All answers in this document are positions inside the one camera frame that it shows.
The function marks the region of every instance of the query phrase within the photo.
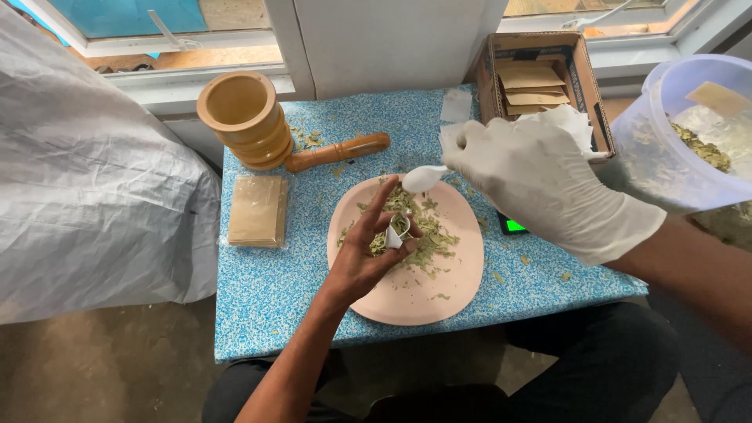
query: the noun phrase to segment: pink plate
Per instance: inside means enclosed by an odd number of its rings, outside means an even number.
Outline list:
[[[371,202],[380,186],[380,178],[383,176],[361,182],[339,200],[326,240],[330,269],[337,257],[337,241],[342,229],[360,218],[356,204]],[[438,203],[437,219],[441,225],[450,235],[459,237],[459,243],[450,247],[455,257],[444,258],[437,254],[433,257],[436,267],[450,271],[437,272],[436,280],[432,280],[417,266],[412,266],[411,270],[393,269],[373,291],[351,306],[358,314],[387,324],[428,324],[457,314],[478,292],[484,257],[481,229],[475,214],[465,197],[445,182],[439,181],[426,196]],[[420,194],[415,200],[418,204],[424,201]]]

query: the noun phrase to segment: white tarp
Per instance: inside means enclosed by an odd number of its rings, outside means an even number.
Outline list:
[[[217,289],[218,177],[0,4],[0,323]]]

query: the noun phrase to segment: green display screen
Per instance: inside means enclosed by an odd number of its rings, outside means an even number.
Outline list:
[[[507,229],[509,229],[510,231],[525,230],[525,228],[520,226],[520,224],[515,221],[507,221]]]

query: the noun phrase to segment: knee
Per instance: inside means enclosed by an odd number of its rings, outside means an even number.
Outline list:
[[[201,411],[203,423],[233,423],[261,383],[271,363],[242,361],[227,367],[209,388]]]
[[[681,350],[673,327],[659,313],[633,303],[610,305],[608,325],[620,356],[634,363],[635,376],[653,389],[669,390],[679,373]]]

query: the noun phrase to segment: open cardboard box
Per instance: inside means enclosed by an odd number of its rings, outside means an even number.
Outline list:
[[[494,117],[516,120],[508,115],[503,101],[504,87],[496,73],[496,66],[513,61],[552,60],[553,70],[566,83],[564,92],[570,105],[586,113],[593,126],[593,151],[607,151],[606,159],[614,156],[614,140],[602,107],[598,84],[590,67],[585,37],[579,32],[520,32],[490,34],[481,47],[475,64],[478,101],[481,119],[488,123]],[[602,163],[595,159],[591,163]]]

